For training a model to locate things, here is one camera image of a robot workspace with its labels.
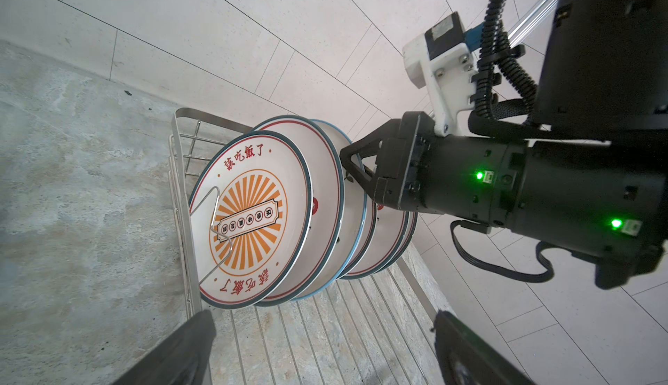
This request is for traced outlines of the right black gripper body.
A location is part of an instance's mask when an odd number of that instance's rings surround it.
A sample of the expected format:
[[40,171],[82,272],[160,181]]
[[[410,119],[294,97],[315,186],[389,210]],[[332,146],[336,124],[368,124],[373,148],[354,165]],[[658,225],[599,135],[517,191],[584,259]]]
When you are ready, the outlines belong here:
[[434,120],[421,112],[405,113],[381,127],[377,204],[511,226],[527,144],[452,134],[438,137],[434,127]]

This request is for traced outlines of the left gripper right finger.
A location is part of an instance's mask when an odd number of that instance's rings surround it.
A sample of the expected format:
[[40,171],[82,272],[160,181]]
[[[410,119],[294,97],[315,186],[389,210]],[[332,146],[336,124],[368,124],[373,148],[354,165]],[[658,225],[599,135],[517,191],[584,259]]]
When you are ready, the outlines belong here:
[[445,384],[534,384],[454,313],[438,311],[432,332]]

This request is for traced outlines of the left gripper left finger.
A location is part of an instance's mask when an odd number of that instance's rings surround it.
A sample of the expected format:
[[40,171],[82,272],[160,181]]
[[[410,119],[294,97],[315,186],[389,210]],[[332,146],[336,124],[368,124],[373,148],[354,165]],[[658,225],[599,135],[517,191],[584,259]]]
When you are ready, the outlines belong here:
[[203,384],[216,335],[212,312],[202,310],[114,384]]

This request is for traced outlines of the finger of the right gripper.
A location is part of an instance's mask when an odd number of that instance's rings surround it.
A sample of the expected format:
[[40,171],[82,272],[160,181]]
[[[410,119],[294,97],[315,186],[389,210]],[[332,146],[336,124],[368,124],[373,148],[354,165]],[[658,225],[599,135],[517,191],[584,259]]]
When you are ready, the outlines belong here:
[[359,141],[343,148],[343,168],[374,202],[400,202],[402,140],[400,121],[388,121]]

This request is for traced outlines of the white watermelon pattern plate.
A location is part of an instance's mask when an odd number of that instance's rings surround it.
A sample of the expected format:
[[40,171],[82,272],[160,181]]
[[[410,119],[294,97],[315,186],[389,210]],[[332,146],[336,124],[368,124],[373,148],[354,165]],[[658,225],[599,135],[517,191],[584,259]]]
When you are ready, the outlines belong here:
[[314,296],[328,288],[332,282],[346,273],[346,268],[358,252],[365,228],[368,196],[345,167],[342,167],[342,172],[344,176],[344,215],[337,243],[318,277],[295,298],[296,301]]

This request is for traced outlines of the white plate red characters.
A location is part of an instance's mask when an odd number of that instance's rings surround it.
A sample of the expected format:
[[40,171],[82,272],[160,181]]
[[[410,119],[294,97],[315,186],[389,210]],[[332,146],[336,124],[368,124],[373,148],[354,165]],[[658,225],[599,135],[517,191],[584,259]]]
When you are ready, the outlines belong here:
[[256,129],[283,134],[296,145],[310,171],[312,186],[311,222],[304,247],[285,280],[259,303],[269,307],[314,296],[333,281],[344,217],[344,185],[333,142],[314,120],[282,115]]

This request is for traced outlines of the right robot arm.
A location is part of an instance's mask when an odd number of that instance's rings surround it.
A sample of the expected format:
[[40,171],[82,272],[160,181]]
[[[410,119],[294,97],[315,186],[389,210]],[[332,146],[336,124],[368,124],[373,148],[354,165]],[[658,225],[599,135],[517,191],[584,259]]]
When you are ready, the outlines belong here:
[[343,167],[379,205],[537,241],[542,273],[463,254],[485,271],[548,282],[544,251],[565,249],[601,289],[651,273],[667,238],[667,0],[558,0],[539,80],[518,63],[505,5],[407,45],[432,113],[389,120],[343,148]]

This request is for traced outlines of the brown patterned plate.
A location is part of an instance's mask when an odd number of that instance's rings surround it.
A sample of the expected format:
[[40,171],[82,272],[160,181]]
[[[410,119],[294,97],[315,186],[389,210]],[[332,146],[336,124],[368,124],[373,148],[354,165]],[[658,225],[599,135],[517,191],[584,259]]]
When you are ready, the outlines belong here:
[[417,213],[409,214],[409,221],[407,223],[405,232],[403,234],[402,240],[399,243],[398,247],[392,252],[390,259],[383,263],[381,267],[377,270],[377,273],[387,269],[389,266],[393,265],[396,260],[398,260],[402,254],[408,249],[412,238],[414,236],[416,226],[418,224],[419,215]]

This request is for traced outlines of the white plate red rim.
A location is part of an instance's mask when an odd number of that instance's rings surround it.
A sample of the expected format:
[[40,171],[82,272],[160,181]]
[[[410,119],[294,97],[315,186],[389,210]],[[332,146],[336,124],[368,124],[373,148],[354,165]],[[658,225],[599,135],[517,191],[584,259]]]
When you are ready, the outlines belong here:
[[377,221],[368,248],[343,279],[359,279],[381,270],[403,242],[409,221],[408,212],[377,205]]

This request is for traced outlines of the orange sunburst plate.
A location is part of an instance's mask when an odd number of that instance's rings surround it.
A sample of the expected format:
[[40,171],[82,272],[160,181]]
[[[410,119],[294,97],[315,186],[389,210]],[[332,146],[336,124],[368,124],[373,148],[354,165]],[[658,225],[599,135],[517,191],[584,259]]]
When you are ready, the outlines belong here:
[[268,297],[304,248],[312,198],[304,155],[283,134],[255,131],[223,147],[189,204],[201,298],[238,309]]

